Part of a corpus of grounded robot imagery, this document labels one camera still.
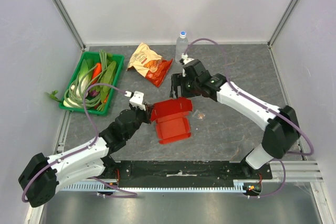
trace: red container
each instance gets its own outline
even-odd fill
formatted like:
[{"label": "red container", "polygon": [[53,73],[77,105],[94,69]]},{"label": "red container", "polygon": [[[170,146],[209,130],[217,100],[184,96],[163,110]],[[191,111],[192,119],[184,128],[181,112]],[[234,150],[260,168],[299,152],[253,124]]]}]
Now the red container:
[{"label": "red container", "polygon": [[156,122],[156,132],[160,144],[168,144],[191,136],[186,116],[192,111],[191,100],[180,97],[154,104],[151,121]]}]

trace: green plastic tray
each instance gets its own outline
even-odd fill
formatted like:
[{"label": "green plastic tray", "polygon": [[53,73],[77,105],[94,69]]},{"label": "green plastic tray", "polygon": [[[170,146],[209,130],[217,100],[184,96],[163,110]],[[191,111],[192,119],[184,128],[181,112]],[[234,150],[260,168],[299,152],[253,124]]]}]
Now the green plastic tray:
[{"label": "green plastic tray", "polygon": [[[97,62],[100,62],[100,57],[99,57],[99,53],[98,52],[84,52],[82,54],[82,57],[80,58],[79,60],[79,63],[76,67],[76,70],[74,71],[72,77],[71,77],[71,80],[69,81],[69,84],[67,86],[67,89],[70,87],[71,83],[76,79],[77,75],[78,75],[78,72],[80,70],[80,66],[82,65],[82,61],[84,59],[93,59],[94,61],[94,64],[96,64]],[[124,56],[123,55],[113,55],[112,58],[111,57],[108,57],[108,59],[112,59],[114,61],[117,62],[117,72],[115,73],[115,78],[113,80],[113,83],[112,85],[114,86],[117,86],[117,83],[118,83],[118,80],[119,80],[119,77],[120,77],[120,74],[121,74],[121,70],[122,70],[122,67],[124,65]],[[107,100],[107,103],[106,103],[106,106],[104,108],[103,111],[97,111],[95,109],[89,109],[88,112],[90,114],[96,114],[96,115],[106,115],[107,112],[109,111],[109,107],[110,107],[110,104],[111,104],[111,100],[112,100],[112,97],[113,97],[113,93],[114,93],[114,89],[111,89],[110,91],[110,95],[109,95],[109,98]],[[65,107],[63,105],[63,100],[64,100],[64,97],[62,97],[62,102],[59,103],[59,107],[63,110],[70,110],[70,111],[77,111],[77,112],[83,112],[84,113],[84,109],[79,109],[79,108],[69,108],[69,107]]]}]

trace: plastic bottle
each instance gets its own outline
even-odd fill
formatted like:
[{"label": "plastic bottle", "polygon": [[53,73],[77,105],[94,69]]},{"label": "plastic bottle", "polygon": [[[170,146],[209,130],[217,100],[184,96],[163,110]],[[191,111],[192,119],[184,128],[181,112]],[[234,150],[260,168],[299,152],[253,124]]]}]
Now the plastic bottle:
[{"label": "plastic bottle", "polygon": [[175,61],[177,63],[180,63],[181,55],[184,53],[187,47],[188,47],[187,33],[185,31],[182,31],[180,33],[179,38],[177,38],[176,40]]}]

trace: red snack packaging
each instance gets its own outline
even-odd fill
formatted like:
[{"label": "red snack packaging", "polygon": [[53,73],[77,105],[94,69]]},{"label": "red snack packaging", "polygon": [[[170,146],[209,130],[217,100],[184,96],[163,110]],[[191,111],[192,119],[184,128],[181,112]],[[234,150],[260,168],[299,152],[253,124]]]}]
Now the red snack packaging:
[{"label": "red snack packaging", "polygon": [[141,43],[133,53],[127,70],[135,68],[139,74],[159,87],[163,82],[173,59],[167,61],[151,50],[148,45]]}]

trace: robotic arm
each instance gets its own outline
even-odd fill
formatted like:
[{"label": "robotic arm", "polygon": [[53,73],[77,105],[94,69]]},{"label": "robotic arm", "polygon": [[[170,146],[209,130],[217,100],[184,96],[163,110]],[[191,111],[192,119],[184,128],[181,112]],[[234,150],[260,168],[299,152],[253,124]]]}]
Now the robotic arm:
[{"label": "robotic arm", "polygon": [[69,151],[45,157],[39,153],[30,162],[19,177],[22,189],[44,167],[46,169],[29,187],[26,197],[32,207],[38,207],[49,201],[64,187],[83,179],[99,176],[107,170],[114,170],[115,161],[110,156],[126,145],[126,141],[139,129],[142,123],[151,123],[153,106],[144,102],[144,94],[136,91],[127,92],[130,97],[130,109],[121,111],[120,115],[105,130],[97,141],[87,149],[94,139]]},{"label": "robotic arm", "polygon": [[188,55],[182,55],[180,62],[183,72],[172,75],[172,98],[178,98],[178,87],[183,97],[202,95],[211,98],[247,116],[265,132],[262,143],[241,162],[247,176],[273,158],[281,159],[300,137],[293,127],[269,112],[276,111],[298,126],[295,111],[290,106],[281,109],[248,94],[219,73],[211,76],[199,60],[189,58]]},{"label": "robotic arm", "polygon": [[[270,113],[275,111],[298,126],[295,111],[290,106],[281,109],[248,94],[219,73],[211,76],[199,60],[187,55],[183,55],[181,64],[183,72],[172,75],[172,98],[178,98],[179,87],[183,97],[211,98],[247,116],[265,132],[262,143],[237,166],[246,178],[273,158],[281,159],[299,138],[300,134],[292,126]],[[45,157],[39,153],[32,157],[19,177],[32,207],[48,202],[70,184],[115,170],[116,163],[110,155],[124,147],[142,123],[151,123],[153,110],[152,105],[144,102],[143,93],[127,92],[125,96],[130,98],[130,109],[121,111],[98,139],[61,154]]]}]

